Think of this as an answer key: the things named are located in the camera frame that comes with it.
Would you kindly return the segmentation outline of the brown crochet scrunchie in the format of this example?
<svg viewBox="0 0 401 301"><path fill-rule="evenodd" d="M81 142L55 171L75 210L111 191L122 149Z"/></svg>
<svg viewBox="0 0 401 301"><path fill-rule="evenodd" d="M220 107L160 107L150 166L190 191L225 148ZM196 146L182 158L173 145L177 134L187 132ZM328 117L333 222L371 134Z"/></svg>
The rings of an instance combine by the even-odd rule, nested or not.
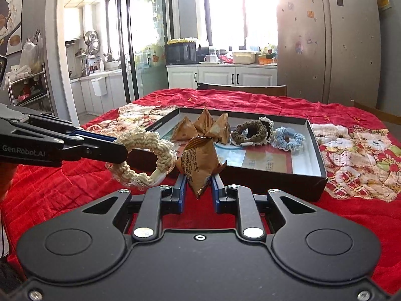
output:
<svg viewBox="0 0 401 301"><path fill-rule="evenodd" d="M235 145L265 145L267 138L268 130L260 120L239 124L231 132L231 141Z"/></svg>

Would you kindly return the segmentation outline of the metal storage rack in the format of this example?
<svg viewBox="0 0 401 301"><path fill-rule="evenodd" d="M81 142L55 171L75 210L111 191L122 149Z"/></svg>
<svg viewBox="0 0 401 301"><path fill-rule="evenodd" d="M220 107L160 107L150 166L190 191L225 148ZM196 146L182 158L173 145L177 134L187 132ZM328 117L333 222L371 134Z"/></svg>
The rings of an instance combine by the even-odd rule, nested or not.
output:
<svg viewBox="0 0 401 301"><path fill-rule="evenodd" d="M12 106L26 107L54 115L44 66L36 74L10 82L8 95Z"/></svg>

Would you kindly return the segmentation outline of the white black crochet scrunchie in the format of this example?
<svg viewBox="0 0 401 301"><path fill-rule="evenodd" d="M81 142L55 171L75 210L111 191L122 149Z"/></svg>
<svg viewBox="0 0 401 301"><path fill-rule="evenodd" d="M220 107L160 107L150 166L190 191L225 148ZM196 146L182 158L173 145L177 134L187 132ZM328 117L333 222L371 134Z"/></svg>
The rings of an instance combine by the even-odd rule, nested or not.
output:
<svg viewBox="0 0 401 301"><path fill-rule="evenodd" d="M274 130L274 122L266 116L259 117L259 121L261 121L261 123L266 127L266 139L267 140L272 139L272 136L275 131Z"/></svg>

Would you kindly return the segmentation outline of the brown triangular snack packet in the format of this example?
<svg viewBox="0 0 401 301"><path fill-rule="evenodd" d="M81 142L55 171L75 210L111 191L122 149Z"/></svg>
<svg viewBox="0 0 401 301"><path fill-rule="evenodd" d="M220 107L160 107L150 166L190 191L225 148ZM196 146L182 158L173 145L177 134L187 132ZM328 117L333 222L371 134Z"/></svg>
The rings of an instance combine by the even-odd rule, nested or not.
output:
<svg viewBox="0 0 401 301"><path fill-rule="evenodd" d="M174 128L171 141L189 141L197 137L198 131L192 121L185 116Z"/></svg>

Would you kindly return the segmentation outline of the silver double door refrigerator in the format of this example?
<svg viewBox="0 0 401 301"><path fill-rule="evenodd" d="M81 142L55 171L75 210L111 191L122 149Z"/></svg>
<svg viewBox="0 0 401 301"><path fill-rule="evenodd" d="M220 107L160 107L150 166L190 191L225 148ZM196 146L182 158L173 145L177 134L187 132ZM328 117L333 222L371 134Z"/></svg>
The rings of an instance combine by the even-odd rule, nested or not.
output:
<svg viewBox="0 0 401 301"><path fill-rule="evenodd" d="M290 97L376 107L381 33L376 0L279 0L278 79Z"/></svg>

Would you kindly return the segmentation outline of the black shallow box tray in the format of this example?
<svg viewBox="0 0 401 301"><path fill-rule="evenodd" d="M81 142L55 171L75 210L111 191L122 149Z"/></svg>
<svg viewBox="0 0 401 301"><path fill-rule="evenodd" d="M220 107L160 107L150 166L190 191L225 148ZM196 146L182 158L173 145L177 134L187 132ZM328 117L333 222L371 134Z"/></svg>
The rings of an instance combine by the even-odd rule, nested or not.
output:
<svg viewBox="0 0 401 301"><path fill-rule="evenodd" d="M176 124L185 116L194 122L201 112L201 109L180 107L146 130L158 132L162 139L169 140ZM228 113L231 129L246 121L265 116L236 111L209 112L214 120L223 113ZM273 115L266 117L274 122L274 129L284 126L303 134L303 148L298 152L285 152L271 145L237 147L215 143L220 162L227 161L225 169L220 173L223 183L247 186L256 194L266 193L268 189L279 189L305 201L318 201L328 179L310 122L304 118Z"/></svg>

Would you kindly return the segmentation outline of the black microwave oven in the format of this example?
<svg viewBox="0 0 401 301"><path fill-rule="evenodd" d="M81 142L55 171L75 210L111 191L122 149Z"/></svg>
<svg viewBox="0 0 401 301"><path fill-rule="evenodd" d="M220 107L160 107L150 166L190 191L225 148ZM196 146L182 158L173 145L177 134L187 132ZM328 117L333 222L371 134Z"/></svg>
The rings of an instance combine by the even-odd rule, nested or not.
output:
<svg viewBox="0 0 401 301"><path fill-rule="evenodd" d="M166 63L171 65L197 64L196 42L177 42L166 44Z"/></svg>

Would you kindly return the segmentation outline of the red quilted bedspread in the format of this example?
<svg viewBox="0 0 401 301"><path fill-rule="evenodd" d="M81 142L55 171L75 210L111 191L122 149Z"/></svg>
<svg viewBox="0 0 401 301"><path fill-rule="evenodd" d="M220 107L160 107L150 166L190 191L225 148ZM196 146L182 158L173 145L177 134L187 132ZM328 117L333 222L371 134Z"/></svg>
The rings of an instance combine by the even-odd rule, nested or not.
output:
<svg viewBox="0 0 401 301"><path fill-rule="evenodd" d="M384 128L382 122L365 111L340 104L312 103L290 97L261 97L250 93L205 92L191 89L161 90L151 93L138 102L142 106L176 105L184 107L216 108L247 113L272 114L306 118L312 124L339 124L346 128L354 125L367 129ZM202 179L212 170L222 167L225 159L219 159L211 138L198 138L190 143L189 151L179 152L178 171L200 170ZM135 170L145 170L145 161L154 165L152 152L135 150L132 161ZM9 185L5 201L1 202L1 220L9 242L8 263L19 272L22 268L16 258L16 244L29 228L55 216L66 213L96 198L122 188L112 177L105 162L81 159L63 162L59 168L20 165ZM206 197L189 195L189 210L181 216L168 215L166 223L176 228L228 228L234 223L231 215L217 215L212 211L210 191ZM371 229L382 246L379 264L374 270L373 281L384 290L393 293L400 289L400 196L386 203L363 198L337 199L323 192L317 206L334 211L347 219Z"/></svg>

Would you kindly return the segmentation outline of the white mug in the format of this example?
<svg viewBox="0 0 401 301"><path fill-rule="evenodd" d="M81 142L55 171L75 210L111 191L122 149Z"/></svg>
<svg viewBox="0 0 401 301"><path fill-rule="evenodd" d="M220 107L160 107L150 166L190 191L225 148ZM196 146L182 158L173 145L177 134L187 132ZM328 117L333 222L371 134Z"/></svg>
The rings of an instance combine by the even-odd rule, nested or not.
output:
<svg viewBox="0 0 401 301"><path fill-rule="evenodd" d="M204 62L219 63L220 60L216 54L208 54L204 57Z"/></svg>

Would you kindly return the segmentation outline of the white hanging bin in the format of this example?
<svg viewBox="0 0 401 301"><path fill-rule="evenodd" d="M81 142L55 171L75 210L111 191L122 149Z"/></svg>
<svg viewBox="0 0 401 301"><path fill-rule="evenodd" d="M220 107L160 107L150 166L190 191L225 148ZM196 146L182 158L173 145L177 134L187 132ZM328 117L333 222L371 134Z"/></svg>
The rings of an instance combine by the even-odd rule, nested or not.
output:
<svg viewBox="0 0 401 301"><path fill-rule="evenodd" d="M104 77L91 79L91 84L95 96L102 97L107 94L107 85Z"/></svg>

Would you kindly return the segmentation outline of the white kitchen cabinet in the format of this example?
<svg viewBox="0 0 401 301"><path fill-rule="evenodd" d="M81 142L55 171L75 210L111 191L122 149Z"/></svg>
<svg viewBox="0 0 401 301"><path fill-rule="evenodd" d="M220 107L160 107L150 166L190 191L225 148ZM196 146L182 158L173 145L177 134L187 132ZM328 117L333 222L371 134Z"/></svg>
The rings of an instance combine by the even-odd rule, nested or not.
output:
<svg viewBox="0 0 401 301"><path fill-rule="evenodd" d="M198 83L234 86L276 86L277 66L258 64L167 65L169 88L193 88Z"/></svg>

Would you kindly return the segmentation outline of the cream plastic container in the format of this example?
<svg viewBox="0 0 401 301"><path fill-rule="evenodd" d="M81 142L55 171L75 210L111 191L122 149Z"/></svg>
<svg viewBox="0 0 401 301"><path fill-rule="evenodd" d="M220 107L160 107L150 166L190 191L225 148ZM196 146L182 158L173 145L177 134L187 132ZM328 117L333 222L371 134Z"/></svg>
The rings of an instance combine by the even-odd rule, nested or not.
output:
<svg viewBox="0 0 401 301"><path fill-rule="evenodd" d="M233 52L232 61L234 64L254 64L256 62L256 53L244 50Z"/></svg>

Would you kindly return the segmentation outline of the light blue crochet scrunchie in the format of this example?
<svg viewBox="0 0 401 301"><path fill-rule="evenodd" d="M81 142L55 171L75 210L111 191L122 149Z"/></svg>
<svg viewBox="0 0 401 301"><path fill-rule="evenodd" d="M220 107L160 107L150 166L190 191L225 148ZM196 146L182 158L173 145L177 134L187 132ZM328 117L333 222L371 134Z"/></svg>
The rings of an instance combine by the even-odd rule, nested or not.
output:
<svg viewBox="0 0 401 301"><path fill-rule="evenodd" d="M298 152L303 148L305 136L292 128L279 127L273 133L272 142L274 148L285 152Z"/></svg>

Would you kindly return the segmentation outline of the cream crochet scrunchie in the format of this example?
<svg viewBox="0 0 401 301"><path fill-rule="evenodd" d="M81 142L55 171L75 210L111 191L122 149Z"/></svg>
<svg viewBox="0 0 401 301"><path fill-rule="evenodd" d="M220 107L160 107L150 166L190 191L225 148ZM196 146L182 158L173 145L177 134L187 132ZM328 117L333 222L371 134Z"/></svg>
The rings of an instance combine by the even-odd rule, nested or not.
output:
<svg viewBox="0 0 401 301"><path fill-rule="evenodd" d="M162 183L175 168L174 144L157 132L135 128L120 134L116 142L126 148L128 155L121 163L107 162L106 167L126 187L147 190Z"/></svg>

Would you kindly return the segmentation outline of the framed wall picture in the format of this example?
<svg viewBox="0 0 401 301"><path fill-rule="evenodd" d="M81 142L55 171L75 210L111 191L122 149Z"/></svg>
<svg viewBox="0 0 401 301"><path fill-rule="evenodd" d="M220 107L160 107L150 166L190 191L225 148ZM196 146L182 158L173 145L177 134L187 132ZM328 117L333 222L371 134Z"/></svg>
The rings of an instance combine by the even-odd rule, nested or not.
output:
<svg viewBox="0 0 401 301"><path fill-rule="evenodd" d="M0 1L0 51L8 56L22 50L23 0Z"/></svg>

